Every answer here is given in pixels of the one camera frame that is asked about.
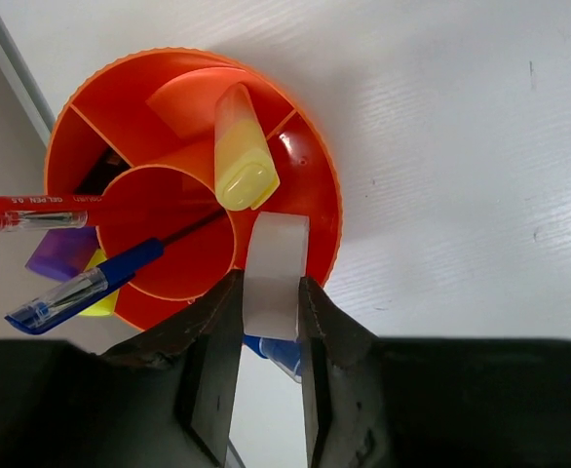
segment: round desk organizer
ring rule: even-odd
[[[244,268],[260,211],[310,218],[307,274],[324,284],[340,243],[339,184],[328,151],[301,108],[275,83],[229,58],[161,49],[121,58],[89,78],[60,112],[48,148],[48,194],[76,189],[95,161],[114,149],[131,168],[104,196],[131,202],[214,197],[216,101],[247,86],[281,185],[258,211],[228,215],[167,248],[121,289],[115,312],[147,329],[201,296],[231,268]],[[97,229],[106,256],[163,237],[205,213]]]

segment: blue pen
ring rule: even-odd
[[[163,240],[144,241],[27,302],[5,318],[22,332],[45,333],[121,288],[139,268],[162,256],[169,244],[223,215],[225,211],[219,210]]]

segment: pen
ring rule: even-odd
[[[162,256],[166,246],[224,215],[220,209],[162,240],[148,239],[27,302],[5,318],[22,332],[47,332],[131,281],[138,269]]]
[[[145,220],[152,214],[215,205],[213,199],[128,207],[97,195],[0,197],[0,232],[123,224]]]

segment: orange pen holder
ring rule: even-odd
[[[48,194],[69,193],[111,147],[131,168],[104,196],[158,203],[214,196],[214,110],[236,83],[249,91],[281,185],[259,210],[227,216],[167,247],[123,287],[115,312],[147,329],[210,289],[231,268],[244,268],[261,211],[310,218],[307,275],[324,284],[340,243],[339,184],[326,147],[301,108],[251,68],[216,54],[162,49],[121,58],[88,79],[60,112],[48,147]],[[106,256],[150,237],[162,238],[206,213],[102,226]]]

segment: yellow marker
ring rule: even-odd
[[[279,187],[279,176],[248,90],[229,88],[216,104],[214,187],[216,200],[237,212],[256,210]]]
[[[97,249],[91,261],[87,265],[86,270],[98,266],[100,263],[106,260],[102,249]],[[114,307],[117,305],[117,298],[119,297],[119,290],[113,292],[111,295],[107,295],[104,299],[96,302],[95,304],[87,307],[80,315],[86,317],[106,317],[114,313]]]

